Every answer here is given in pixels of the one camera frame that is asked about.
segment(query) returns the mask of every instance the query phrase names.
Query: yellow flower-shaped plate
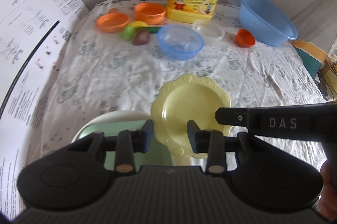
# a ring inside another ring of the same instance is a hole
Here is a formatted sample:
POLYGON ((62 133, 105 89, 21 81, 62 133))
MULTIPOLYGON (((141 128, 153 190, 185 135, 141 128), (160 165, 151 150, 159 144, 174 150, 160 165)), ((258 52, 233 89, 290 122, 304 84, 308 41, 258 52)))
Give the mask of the yellow flower-shaped plate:
POLYGON ((214 129, 228 136, 232 126, 220 125, 215 112, 230 107, 230 97, 208 77, 185 74, 165 83, 151 106, 156 139, 178 157, 205 158, 193 153, 187 136, 187 122, 194 120, 200 129, 214 129))

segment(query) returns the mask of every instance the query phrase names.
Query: instruction sheet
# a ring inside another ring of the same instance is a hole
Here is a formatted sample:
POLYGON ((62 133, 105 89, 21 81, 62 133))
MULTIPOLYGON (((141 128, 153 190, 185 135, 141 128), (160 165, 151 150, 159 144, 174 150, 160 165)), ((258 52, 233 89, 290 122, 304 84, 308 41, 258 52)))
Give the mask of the instruction sheet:
POLYGON ((0 0, 0 211, 10 220, 23 209, 16 179, 40 149, 65 43, 87 12, 82 0, 0 0))

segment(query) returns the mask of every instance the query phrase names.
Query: human hand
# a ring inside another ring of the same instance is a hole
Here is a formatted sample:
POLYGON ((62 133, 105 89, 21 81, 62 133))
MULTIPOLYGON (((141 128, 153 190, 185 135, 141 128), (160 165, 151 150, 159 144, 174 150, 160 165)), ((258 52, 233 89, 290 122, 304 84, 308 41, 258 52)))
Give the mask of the human hand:
POLYGON ((337 189, 332 187, 329 164, 326 160, 320 170, 323 178, 323 191, 318 202, 319 213, 327 220, 332 221, 337 217, 337 189))

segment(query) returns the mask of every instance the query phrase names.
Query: bed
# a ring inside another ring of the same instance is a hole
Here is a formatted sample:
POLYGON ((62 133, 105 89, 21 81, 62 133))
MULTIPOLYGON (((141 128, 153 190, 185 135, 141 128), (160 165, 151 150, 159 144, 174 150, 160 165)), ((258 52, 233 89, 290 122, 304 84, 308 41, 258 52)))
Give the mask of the bed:
MULTIPOLYGON (((167 0, 153 0, 166 5, 167 0)), ((40 148, 30 161, 69 144, 91 119, 116 110, 150 112, 160 87, 185 73, 208 76, 227 91, 232 107, 262 107, 323 103, 324 99, 293 46, 278 48, 257 43, 242 49, 234 42, 240 28, 236 6, 217 5, 213 21, 226 30, 224 39, 205 46, 188 61, 168 59, 156 36, 149 44, 133 46, 118 33, 101 33, 97 18, 117 8, 133 20, 139 1, 108 0, 96 5, 76 27, 67 44, 58 78, 50 91, 43 119, 40 148)), ((165 20, 161 25, 178 24, 165 20)), ((234 127, 230 136, 245 128, 234 127)), ((320 143, 262 138, 319 169, 326 157, 320 143)), ((191 164, 205 166, 205 159, 191 164)), ((228 155, 229 169, 236 166, 228 155)))

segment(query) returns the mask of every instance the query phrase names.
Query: orange pot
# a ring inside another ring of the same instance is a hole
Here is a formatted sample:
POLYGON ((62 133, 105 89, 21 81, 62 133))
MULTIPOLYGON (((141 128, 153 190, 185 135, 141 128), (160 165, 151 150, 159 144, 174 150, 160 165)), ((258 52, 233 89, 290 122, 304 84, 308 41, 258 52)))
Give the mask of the orange pot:
POLYGON ((136 21, 143 21, 149 25, 159 24, 164 20, 166 10, 155 3, 141 3, 134 8, 136 21))

